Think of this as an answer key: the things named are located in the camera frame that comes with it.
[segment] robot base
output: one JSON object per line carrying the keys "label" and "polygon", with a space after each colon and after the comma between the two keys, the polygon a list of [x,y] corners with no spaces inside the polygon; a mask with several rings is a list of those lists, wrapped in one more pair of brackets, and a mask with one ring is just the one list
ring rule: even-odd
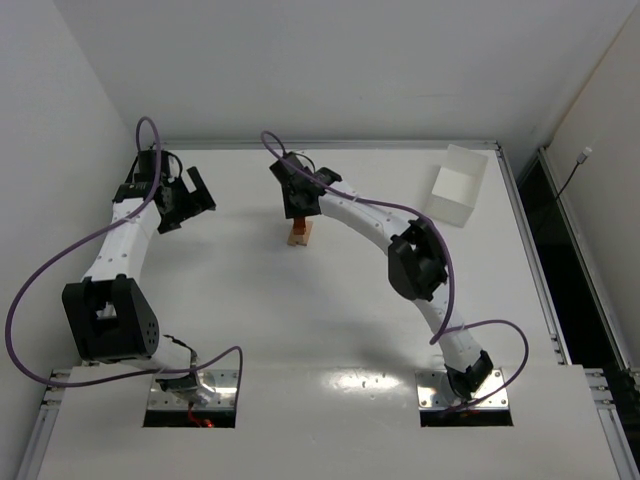
{"label": "robot base", "polygon": [[[238,370],[205,370],[208,385],[215,385],[212,400],[194,405],[191,416],[209,420],[214,428],[235,428]],[[189,405],[170,392],[163,392],[155,377],[151,381],[143,427],[200,428],[189,418]]]}
{"label": "robot base", "polygon": [[[481,398],[504,384],[504,375],[493,370],[473,398]],[[459,403],[445,370],[416,372],[420,425],[423,427],[504,427],[513,426],[506,389],[469,409],[447,412]]]}

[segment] bracket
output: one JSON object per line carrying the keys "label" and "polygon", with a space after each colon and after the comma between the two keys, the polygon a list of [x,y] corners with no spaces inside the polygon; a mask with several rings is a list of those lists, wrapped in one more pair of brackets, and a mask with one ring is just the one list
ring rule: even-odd
{"label": "bracket", "polygon": [[[494,369],[484,383],[472,394],[480,398],[504,385],[502,370]],[[509,398],[505,389],[469,409],[447,413],[457,405],[459,397],[453,392],[446,370],[416,372],[420,424],[425,426],[512,426]]]}

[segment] white tabletop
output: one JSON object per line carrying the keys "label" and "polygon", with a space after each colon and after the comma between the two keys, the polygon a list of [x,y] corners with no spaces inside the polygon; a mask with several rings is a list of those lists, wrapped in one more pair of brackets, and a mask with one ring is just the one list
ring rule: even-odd
{"label": "white tabletop", "polygon": [[[198,166],[218,210],[155,237],[140,286],[163,333],[203,359],[242,346],[237,428],[140,428],[148,378],[68,390],[40,478],[615,478],[582,370],[557,365],[494,151],[481,152],[490,161],[467,225],[441,229],[461,314],[517,323],[531,357],[509,388],[513,427],[450,429],[420,428],[413,372],[442,359],[419,312],[390,287],[386,257],[322,217],[308,247],[287,246],[291,222],[262,150],[175,153]],[[306,153],[363,195],[421,207],[446,152]],[[507,374],[520,363],[507,327],[473,334]],[[327,380],[354,367],[395,387]],[[122,368],[76,368],[72,378]]]}

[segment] purple cable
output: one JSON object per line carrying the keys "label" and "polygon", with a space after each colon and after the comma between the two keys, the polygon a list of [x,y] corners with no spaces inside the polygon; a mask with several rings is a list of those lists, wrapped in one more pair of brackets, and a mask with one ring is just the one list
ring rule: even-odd
{"label": "purple cable", "polygon": [[[271,147],[271,145],[269,145],[269,141],[267,140],[267,136],[270,136],[271,138],[273,138],[278,143],[278,145],[280,145],[280,147],[282,148],[282,155],[278,154],[278,152],[276,152],[273,149],[273,147]],[[448,281],[448,284],[449,284],[449,304],[447,305],[447,311],[446,311],[446,313],[444,315],[444,320],[442,320],[442,325],[440,325],[440,329],[435,333],[435,335],[431,338],[431,340],[429,340],[429,345],[435,345],[436,343],[438,343],[438,340],[440,340],[442,335],[444,335],[444,332],[447,329],[447,326],[449,325],[449,321],[451,320],[451,316],[453,315],[453,304],[455,302],[455,297],[456,297],[456,279],[455,279],[455,274],[454,274],[454,271],[453,271],[453,261],[451,260],[451,253],[449,252],[449,247],[447,247],[447,243],[445,242],[444,237],[442,236],[442,234],[440,233],[440,231],[436,227],[435,223],[433,223],[433,220],[431,220],[429,217],[427,217],[424,213],[419,212],[415,208],[411,208],[411,207],[408,207],[406,205],[401,205],[399,203],[383,202],[383,201],[380,201],[380,200],[373,200],[373,199],[370,199],[370,198],[355,197],[353,195],[349,195],[348,193],[341,192],[340,190],[337,190],[337,189],[331,187],[330,185],[327,185],[326,183],[324,183],[324,182],[318,180],[317,178],[315,178],[313,175],[310,175],[307,172],[305,172],[304,170],[296,167],[289,160],[284,158],[284,155],[286,154],[286,149],[285,149],[284,144],[282,143],[282,141],[274,133],[272,133],[272,132],[270,132],[268,130],[264,130],[260,134],[260,140],[262,141],[262,144],[264,145],[264,147],[271,153],[271,155],[276,157],[276,159],[278,159],[279,161],[284,163],[287,167],[291,168],[297,174],[302,175],[307,180],[312,181],[316,185],[321,186],[326,191],[331,192],[334,195],[337,195],[337,196],[342,197],[342,198],[344,198],[346,200],[349,200],[349,201],[353,201],[353,202],[357,202],[357,203],[364,203],[366,205],[375,205],[375,206],[378,206],[378,207],[386,207],[386,208],[393,208],[395,210],[403,210],[403,211],[408,212],[408,213],[410,213],[412,215],[415,215],[416,217],[420,218],[421,220],[424,220],[427,223],[427,225],[429,226],[431,231],[435,234],[436,238],[438,239],[438,242],[440,243],[440,246],[442,247],[442,252],[444,253],[444,258],[445,258],[445,262],[447,264],[448,273],[449,273],[449,281]]]}
{"label": "purple cable", "polygon": [[[122,380],[124,378],[139,377],[141,375],[151,375],[159,372],[159,370],[141,370],[139,372],[124,373],[121,375],[114,375],[111,377],[105,377],[105,378],[100,378],[98,380],[90,380],[86,382],[75,382],[75,383],[57,382],[55,380],[50,380],[48,378],[41,377],[33,373],[31,370],[29,370],[16,355],[15,349],[13,347],[13,339],[11,338],[11,327],[13,326],[13,319],[16,313],[16,309],[18,308],[18,304],[20,303],[20,300],[22,299],[26,291],[29,289],[29,287],[33,284],[33,282],[36,281],[36,279],[40,275],[42,275],[49,267],[54,265],[58,260],[65,257],[69,253],[73,252],[77,248],[83,246],[86,243],[89,243],[91,240],[94,240],[111,230],[118,228],[120,225],[122,225],[123,223],[126,223],[128,220],[135,218],[153,200],[156,190],[160,185],[160,170],[162,165],[161,163],[162,162],[162,145],[160,144],[160,134],[158,133],[158,129],[155,123],[153,122],[153,120],[151,120],[151,118],[149,117],[142,117],[138,121],[138,125],[136,126],[136,147],[138,148],[138,152],[142,151],[140,147],[140,129],[144,122],[147,122],[151,127],[151,130],[153,130],[153,137],[156,145],[155,174],[153,177],[151,190],[149,191],[149,195],[147,196],[147,198],[144,199],[144,201],[138,208],[136,208],[133,212],[131,212],[126,217],[121,218],[120,220],[113,222],[112,224],[107,225],[106,227],[103,227],[100,230],[97,230],[87,235],[86,237],[78,240],[73,245],[70,245],[69,247],[62,250],[60,253],[54,255],[49,260],[47,260],[41,267],[39,267],[35,272],[33,272],[33,274],[27,279],[24,285],[20,287],[20,290],[18,290],[18,293],[16,294],[15,298],[13,299],[13,302],[11,302],[11,306],[9,307],[9,312],[7,313],[7,319],[4,324],[4,342],[7,347],[7,353],[9,354],[9,358],[11,359],[13,364],[16,366],[16,368],[20,370],[24,375],[29,377],[31,380],[34,380],[43,385],[48,385],[50,387],[62,387],[62,388],[89,387],[91,385],[99,385],[101,383],[113,382],[115,380]],[[198,365],[192,368],[183,368],[183,369],[175,369],[175,370],[165,369],[162,372],[169,373],[169,374],[184,374],[184,373],[196,372],[198,370],[202,370],[203,368],[207,368],[210,365],[213,365],[214,363],[216,363],[223,357],[226,357],[229,353],[233,351],[237,351],[239,356],[238,388],[236,390],[236,397],[235,397],[235,404],[238,405],[238,396],[240,394],[240,382],[242,380],[242,370],[244,365],[243,352],[239,346],[228,348],[217,357],[209,360],[208,362],[203,363],[202,365]]]}
{"label": "purple cable", "polygon": [[[269,145],[269,141],[267,140],[267,136],[270,136],[271,138],[273,138],[278,143],[278,145],[282,148],[282,155],[279,155],[278,152],[276,152],[273,149],[273,147],[271,147],[271,145]],[[444,238],[443,238],[442,234],[438,231],[438,229],[436,228],[435,224],[433,223],[433,220],[431,220],[429,217],[427,217],[423,213],[417,211],[416,209],[408,207],[406,205],[400,205],[400,204],[397,204],[397,203],[390,203],[390,202],[382,202],[380,200],[372,200],[372,199],[368,199],[368,198],[355,197],[353,195],[349,195],[348,193],[341,192],[340,190],[332,188],[330,185],[327,185],[324,182],[316,179],[313,175],[310,175],[307,172],[305,172],[304,170],[296,167],[291,162],[289,162],[286,158],[284,158],[284,156],[287,153],[287,150],[286,150],[284,144],[282,143],[282,141],[277,137],[277,135],[275,135],[274,133],[272,133],[272,132],[270,132],[268,130],[264,130],[260,134],[260,140],[262,141],[262,144],[264,145],[264,147],[271,153],[271,155],[276,157],[276,159],[278,159],[279,161],[283,162],[287,167],[291,168],[297,174],[302,175],[306,179],[314,182],[315,184],[321,186],[326,191],[331,192],[334,195],[337,195],[339,197],[345,198],[345,199],[347,199],[349,201],[354,201],[354,202],[358,202],[358,203],[364,203],[364,204],[367,204],[367,205],[377,205],[377,206],[380,206],[380,207],[387,207],[387,208],[394,208],[394,209],[397,209],[397,210],[403,210],[403,211],[411,213],[412,215],[415,215],[418,218],[420,218],[420,219],[424,220],[425,222],[427,222],[427,225],[429,225],[429,228],[432,229],[433,233],[438,238],[438,242],[440,242],[440,245],[442,247],[442,251],[444,252],[444,257],[445,257],[447,266],[449,267],[449,305],[447,306],[447,312],[446,312],[446,314],[444,316],[444,320],[442,321],[442,325],[440,326],[440,329],[431,338],[431,340],[429,340],[429,344],[430,345],[435,345],[438,342],[438,340],[440,340],[440,338],[443,335],[446,335],[447,333],[458,332],[460,330],[468,330],[468,329],[472,329],[472,328],[481,327],[483,325],[495,325],[495,324],[507,325],[509,327],[514,328],[520,334],[520,336],[522,337],[522,341],[524,342],[524,357],[523,357],[522,363],[520,364],[518,369],[515,371],[515,373],[509,378],[509,380],[504,382],[502,384],[502,386],[500,386],[500,388],[497,388],[496,390],[494,390],[493,392],[485,395],[484,397],[475,399],[475,400],[473,400],[473,401],[471,401],[469,403],[462,403],[462,404],[457,405],[455,407],[451,407],[451,408],[445,410],[445,412],[447,412],[447,413],[448,412],[454,412],[454,411],[457,411],[457,410],[461,410],[463,408],[469,408],[469,407],[472,407],[474,405],[477,405],[478,403],[483,402],[484,400],[486,400],[487,398],[491,397],[492,395],[495,395],[500,390],[503,390],[507,386],[511,385],[511,383],[513,383],[513,381],[516,378],[518,378],[518,376],[522,373],[522,370],[524,370],[524,367],[526,366],[527,361],[529,360],[529,341],[527,340],[527,337],[524,334],[524,332],[522,331],[522,329],[519,326],[517,326],[515,323],[510,322],[508,320],[484,320],[482,322],[476,322],[476,323],[468,324],[468,325],[463,326],[461,328],[456,328],[456,327],[447,328],[447,325],[449,324],[449,320],[451,320],[451,315],[453,314],[453,303],[454,303],[454,300],[455,300],[455,276],[454,276],[454,273],[453,273],[453,262],[451,261],[451,254],[449,253],[449,248],[447,247],[447,244],[444,241]]]}

